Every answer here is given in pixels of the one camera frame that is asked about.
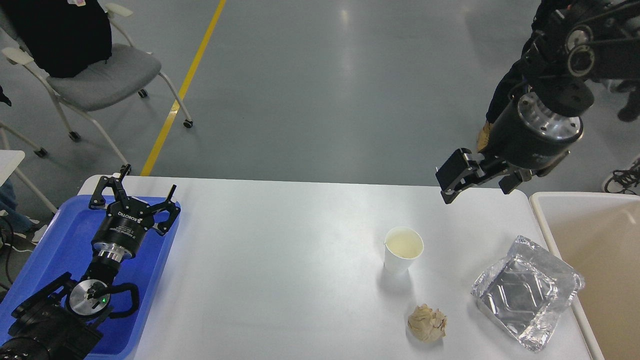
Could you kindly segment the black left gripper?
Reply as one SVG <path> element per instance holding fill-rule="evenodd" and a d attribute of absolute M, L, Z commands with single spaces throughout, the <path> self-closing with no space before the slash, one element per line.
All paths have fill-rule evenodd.
<path fill-rule="evenodd" d="M 150 205 L 139 198 L 129 198 L 126 194 L 122 181 L 130 172 L 131 165 L 127 163 L 120 168 L 118 177 L 101 177 L 91 195 L 89 209 L 107 208 L 106 217 L 91 240 L 95 254 L 118 248 L 122 259 L 133 259 L 137 256 L 148 230 L 165 236 L 180 215 L 181 208 L 173 201 L 177 185 L 172 185 L 162 202 Z M 114 202 L 110 205 L 103 196 L 105 189 L 111 189 L 114 196 Z M 162 213 L 167 213 L 167 219 L 157 221 L 155 216 Z"/>

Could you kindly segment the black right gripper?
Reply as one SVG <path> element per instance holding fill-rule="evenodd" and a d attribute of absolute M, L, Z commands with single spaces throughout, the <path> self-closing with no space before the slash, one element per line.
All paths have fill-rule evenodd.
<path fill-rule="evenodd" d="M 511 100 L 490 130 L 482 153 L 458 148 L 435 173 L 441 197 L 447 205 L 466 189 L 480 186 L 505 173 L 506 163 L 515 170 L 498 184 L 509 195 L 531 180 L 531 173 L 546 177 L 583 136 L 579 116 L 551 111 L 535 92 Z"/>

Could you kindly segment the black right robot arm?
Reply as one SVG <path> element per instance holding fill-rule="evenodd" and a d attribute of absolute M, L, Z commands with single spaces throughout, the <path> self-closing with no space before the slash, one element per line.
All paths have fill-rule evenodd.
<path fill-rule="evenodd" d="M 639 82 L 639 2 L 574 0 L 552 10 L 514 68 L 519 80 L 487 144 L 458 148 L 436 172 L 446 204 L 494 178 L 509 194 L 546 176 L 583 136 L 581 117 L 594 103 L 585 82 Z"/>

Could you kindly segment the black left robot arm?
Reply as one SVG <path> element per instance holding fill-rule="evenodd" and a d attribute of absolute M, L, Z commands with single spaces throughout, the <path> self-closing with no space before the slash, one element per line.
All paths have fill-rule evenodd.
<path fill-rule="evenodd" d="M 125 360 L 178 230 L 174 199 L 127 194 L 130 166 L 54 215 L 1 305 L 3 360 Z"/>

